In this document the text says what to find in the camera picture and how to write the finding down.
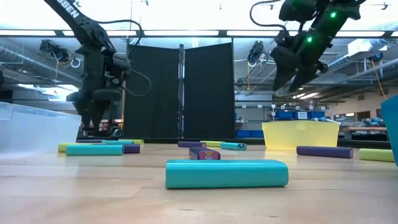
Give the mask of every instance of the yellow bin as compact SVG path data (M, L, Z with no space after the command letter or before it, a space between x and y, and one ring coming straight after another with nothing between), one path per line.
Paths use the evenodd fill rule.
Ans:
M320 121L275 121L262 124L267 149L296 150L297 146L336 147L339 125Z

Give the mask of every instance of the black divider panel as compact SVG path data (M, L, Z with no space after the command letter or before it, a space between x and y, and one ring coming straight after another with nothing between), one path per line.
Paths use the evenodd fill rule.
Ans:
M143 97L128 95L124 113L124 134L134 138L176 138L178 123L178 50L136 46L130 59L133 69L148 76L150 93ZM137 74L127 83L135 94L148 88Z
M234 138L232 44L185 52L184 137Z

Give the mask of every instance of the purple foam block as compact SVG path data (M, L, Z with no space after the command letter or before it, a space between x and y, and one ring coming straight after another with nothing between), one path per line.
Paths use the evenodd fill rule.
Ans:
M138 144L125 144L123 145L124 153L125 154L135 154L139 153L140 145Z
M179 141L178 142L179 147L206 147L205 142L185 142L185 141Z
M76 140L76 143L101 143L102 139L85 139L85 140Z
M189 149L189 156L191 159L198 160L219 160L221 155L219 152L205 148L205 147L192 147Z
M297 146L297 155L302 156L325 156L336 158L353 157L353 148L349 147L314 147L314 146Z

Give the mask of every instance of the ceiling light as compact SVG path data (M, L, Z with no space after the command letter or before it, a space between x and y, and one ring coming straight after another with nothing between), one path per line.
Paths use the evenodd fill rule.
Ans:
M289 31L289 35L297 35L297 31ZM263 36L276 37L279 34L277 30L229 30L228 36Z
M384 31L339 31L336 37L380 37Z
M0 35L42 35L55 36L52 30L0 30Z
M299 95L297 95L296 97L297 97L297 98L300 98L300 97L302 97L303 95L305 95L305 93L299 94Z
M218 35L217 30L148 30L144 31L145 35L159 36L201 36L201 35Z
M74 36L75 33L72 30L62 31L65 36ZM108 36L135 36L137 32L134 30L107 30Z
M316 95L318 95L318 94L319 94L319 93L310 93L310 94L308 94L307 96L301 97L300 99L301 99L301 100L305 100L305 99L311 98L311 97L313 97L313 96L316 96Z

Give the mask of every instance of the cylindrical foam block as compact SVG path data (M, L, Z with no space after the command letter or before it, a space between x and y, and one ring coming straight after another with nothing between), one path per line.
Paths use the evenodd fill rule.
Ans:
M297 146L297 155L351 159L353 157L353 149L349 147Z
M121 156L123 152L123 145L116 144L67 146L67 156Z
M282 187L289 174L286 164L263 160L169 160L166 188Z
M139 153L140 145L138 144L125 144L123 145L124 153L125 154L135 154Z
M104 140L104 144L134 144L133 141L114 141L114 140Z
M82 140L76 140L77 143L101 143L102 139L82 139Z
M390 149L359 149L359 158L369 161L395 162Z
M142 139L119 139L119 141L133 141L135 144L144 144L144 140Z
M222 149L230 149L230 150L246 150L247 145L245 143L233 143L233 142L222 142L220 144Z
M220 147L222 142L218 142L218 141L200 141L200 142L204 142L206 143L207 147Z
M179 141L178 142L179 147L206 147L206 143L204 142L185 142L185 141Z
M58 152L66 152L67 146L76 145L76 144L91 144L91 143L61 143L58 145Z
M205 147L192 147L189 149L191 159L220 160L220 153Z

